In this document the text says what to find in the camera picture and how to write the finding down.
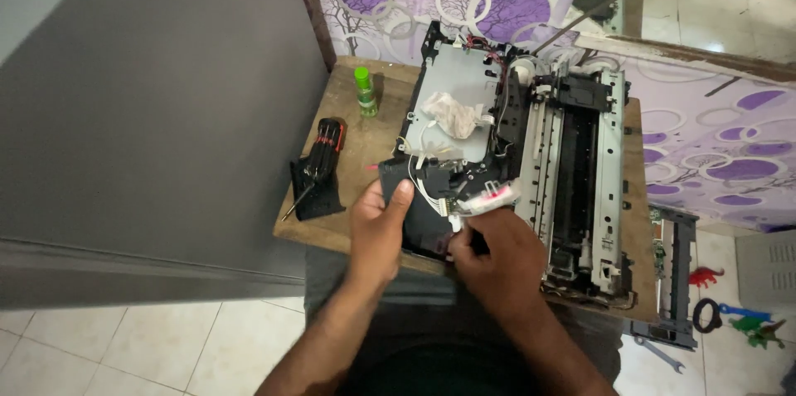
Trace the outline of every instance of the wooden board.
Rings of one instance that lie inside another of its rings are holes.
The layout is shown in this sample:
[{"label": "wooden board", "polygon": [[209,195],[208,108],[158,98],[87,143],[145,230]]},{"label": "wooden board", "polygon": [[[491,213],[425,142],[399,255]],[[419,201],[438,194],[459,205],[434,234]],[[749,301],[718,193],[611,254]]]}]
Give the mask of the wooden board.
[{"label": "wooden board", "polygon": [[[374,88],[380,99],[379,113],[375,118],[360,116],[356,97],[353,69],[367,67],[373,74]],[[304,144],[303,155],[308,155],[315,138],[318,121],[325,117],[343,118],[346,122],[345,144],[337,165],[337,180],[340,202],[350,208],[359,194],[378,178],[378,172],[366,167],[391,158],[396,136],[400,132],[403,118],[409,106],[412,92],[420,74],[420,68],[408,65],[388,64],[383,61],[340,56],[334,66],[329,84],[315,116],[313,129]],[[631,99],[625,110],[625,126],[632,133],[625,135],[624,175],[628,181],[628,193],[624,200],[631,208],[622,211],[622,249],[635,261],[633,289],[638,292],[636,307],[627,311],[612,310],[617,316],[654,322],[657,292],[653,270],[652,228],[646,201],[644,159],[641,137],[641,112],[638,100]],[[282,203],[281,214],[293,204],[293,190],[289,189]],[[309,221],[298,221],[294,216],[274,225],[274,236],[348,253],[348,212],[333,214]],[[405,254],[403,267],[443,274],[446,269],[438,261]]]}]

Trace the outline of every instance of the wrench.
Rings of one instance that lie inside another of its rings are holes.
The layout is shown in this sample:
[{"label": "wrench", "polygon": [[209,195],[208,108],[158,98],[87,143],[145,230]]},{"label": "wrench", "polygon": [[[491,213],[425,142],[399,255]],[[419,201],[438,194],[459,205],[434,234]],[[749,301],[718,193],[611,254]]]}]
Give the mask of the wrench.
[{"label": "wrench", "polygon": [[674,368],[674,371],[677,371],[680,374],[683,373],[682,371],[680,371],[681,368],[685,368],[685,365],[683,365],[682,362],[679,362],[679,361],[676,361],[676,360],[672,359],[665,352],[663,352],[662,350],[657,349],[650,342],[642,339],[642,337],[635,336],[633,339],[635,340],[637,345],[641,345],[642,347],[645,347],[648,350],[651,350],[653,354],[655,354],[656,356],[660,357],[664,362],[669,363],[672,366],[672,368]]}]

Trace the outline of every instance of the person's lap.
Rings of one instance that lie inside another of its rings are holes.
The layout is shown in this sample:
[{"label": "person's lap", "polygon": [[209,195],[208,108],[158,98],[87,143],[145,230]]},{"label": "person's lap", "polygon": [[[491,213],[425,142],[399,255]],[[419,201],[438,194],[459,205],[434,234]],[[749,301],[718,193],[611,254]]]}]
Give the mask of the person's lap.
[{"label": "person's lap", "polygon": [[[347,264],[348,256],[343,253],[307,247],[304,308],[308,323],[342,282]],[[622,321],[558,304],[550,306],[602,375],[609,382],[616,380]],[[401,269],[384,291],[352,372],[397,350],[443,341],[505,348],[520,359],[497,323],[460,283]]]}]

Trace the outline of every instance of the tiled floor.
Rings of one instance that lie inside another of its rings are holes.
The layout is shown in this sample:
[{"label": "tiled floor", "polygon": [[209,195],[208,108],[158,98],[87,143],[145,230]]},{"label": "tiled floor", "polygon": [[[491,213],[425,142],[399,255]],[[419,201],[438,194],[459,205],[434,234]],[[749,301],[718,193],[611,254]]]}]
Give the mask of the tiled floor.
[{"label": "tiled floor", "polygon": [[644,0],[642,37],[796,61],[796,0]]},{"label": "tiled floor", "polygon": [[[738,305],[733,239],[697,233],[692,265],[726,274],[692,297]],[[303,329],[300,298],[0,313],[0,396],[249,396]],[[730,327],[695,334],[694,353],[661,346],[682,375],[623,339],[615,387],[622,396],[779,394],[796,360],[796,320],[780,334],[784,350],[752,348]]]}]

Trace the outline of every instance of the green cap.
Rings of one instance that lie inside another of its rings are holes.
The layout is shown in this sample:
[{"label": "green cap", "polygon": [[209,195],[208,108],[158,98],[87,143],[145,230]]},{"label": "green cap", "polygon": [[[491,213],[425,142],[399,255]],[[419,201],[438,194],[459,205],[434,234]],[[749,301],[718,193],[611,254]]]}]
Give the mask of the green cap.
[{"label": "green cap", "polygon": [[353,78],[357,80],[357,86],[360,88],[370,88],[370,72],[364,66],[353,70]]}]

